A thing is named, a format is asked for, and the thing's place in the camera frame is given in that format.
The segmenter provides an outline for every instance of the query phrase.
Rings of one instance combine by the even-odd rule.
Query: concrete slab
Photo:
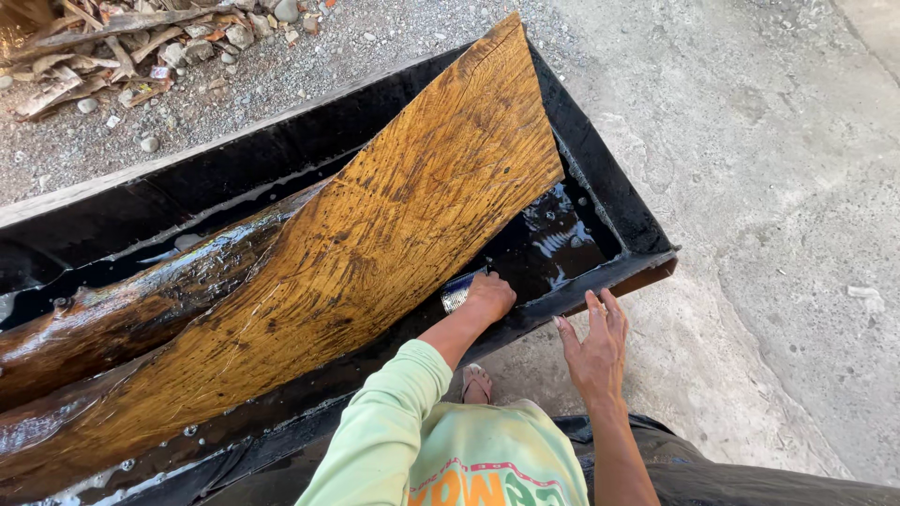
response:
[[[632,410],[718,462],[900,485],[893,35],[822,1],[554,6],[567,88],[684,245],[623,301]],[[583,411],[552,329],[481,364],[498,402]]]

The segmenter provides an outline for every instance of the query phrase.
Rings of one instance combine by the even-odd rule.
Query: trash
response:
[[[169,67],[157,67],[153,66],[150,70],[150,77],[154,79],[166,79],[169,77]]]
[[[862,299],[862,306],[867,312],[885,312],[885,300],[875,288],[847,285],[847,295]]]

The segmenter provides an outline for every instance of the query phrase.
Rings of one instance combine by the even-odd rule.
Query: wooden plank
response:
[[[4,456],[0,494],[61,489],[359,348],[562,178],[512,14],[284,225],[237,291],[103,402]]]
[[[328,181],[119,283],[80,287],[71,299],[57,301],[53,312],[5,331],[0,412],[108,371],[178,335],[243,283],[284,223]]]

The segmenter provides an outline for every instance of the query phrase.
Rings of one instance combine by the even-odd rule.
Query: gravel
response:
[[[313,10],[317,5],[308,3]],[[563,32],[563,20],[546,3],[507,0],[506,5],[509,12],[519,10],[528,37],[534,44],[544,44],[541,53],[558,74],[564,74],[567,82],[583,75],[579,62],[585,57],[575,49],[580,35],[574,27]],[[104,91],[94,96],[98,106],[93,113],[81,113],[73,101],[41,122],[18,123],[13,109],[39,87],[16,82],[0,92],[0,205],[215,140],[374,72],[473,41],[507,14],[504,3],[494,0],[337,0],[330,9],[331,15],[321,16],[318,35],[306,33],[297,22],[289,26],[298,32],[292,46],[284,30],[277,29],[271,42],[268,37],[265,42],[257,38],[246,50],[238,51],[243,54],[238,56],[233,76],[219,61],[200,62],[188,69],[183,61],[167,62],[176,70],[177,90],[173,87],[157,95],[157,105],[147,110],[147,103],[127,108],[117,101],[119,92]],[[374,39],[370,41],[366,33]],[[436,33],[446,38],[438,39]],[[207,47],[224,50],[218,44]],[[207,88],[213,82],[222,86]],[[113,116],[121,118],[121,123],[111,121]],[[167,124],[169,117],[176,121],[174,128]],[[131,128],[134,123],[140,130]],[[144,131],[154,132],[158,146],[153,152],[145,152],[133,141]],[[141,137],[141,142],[149,138]],[[39,179],[45,175],[52,177],[45,178],[41,188]]]

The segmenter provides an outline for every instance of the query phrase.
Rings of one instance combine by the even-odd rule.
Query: rock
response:
[[[205,24],[192,24],[184,28],[184,31],[191,36],[192,39],[198,39],[203,35],[209,35],[214,32],[212,28]]]
[[[259,0],[259,4],[270,13],[275,12],[275,9],[280,3],[281,0]]]
[[[253,43],[253,32],[240,24],[232,24],[225,31],[225,36],[228,37],[228,42],[231,42],[243,50],[249,48],[250,44]]]
[[[309,35],[319,35],[319,22],[314,17],[303,18],[303,30]]]
[[[272,27],[269,26],[269,20],[265,16],[259,14],[247,14],[253,23],[253,33],[257,37],[268,37],[272,35]]]
[[[300,11],[297,9],[296,0],[282,0],[274,10],[275,17],[278,21],[286,23],[295,23],[300,17]]]
[[[198,63],[206,59],[212,58],[213,56],[215,56],[215,54],[216,51],[212,49],[212,44],[209,41],[194,39],[193,41],[189,41],[187,45],[184,46],[183,56],[184,60],[187,61],[188,64],[197,65]]]
[[[223,51],[227,52],[231,56],[237,56],[240,54],[240,50],[231,44],[228,44],[226,41],[215,41],[213,42],[217,47],[221,48]]]
[[[185,46],[183,46],[181,42],[169,44],[164,50],[159,52],[159,57],[162,58],[169,67],[183,67],[185,65]]]
[[[119,93],[119,104],[122,104],[125,107],[131,107],[132,98],[134,98],[133,90],[122,90],[121,93]]]
[[[247,13],[252,13],[253,8],[257,6],[257,0],[234,0],[234,5]]]
[[[140,142],[140,148],[143,149],[145,153],[152,153],[159,149],[159,140],[156,137],[147,137]]]
[[[97,105],[100,104],[95,99],[85,98],[78,101],[78,111],[81,111],[84,114],[90,114],[97,110]]]

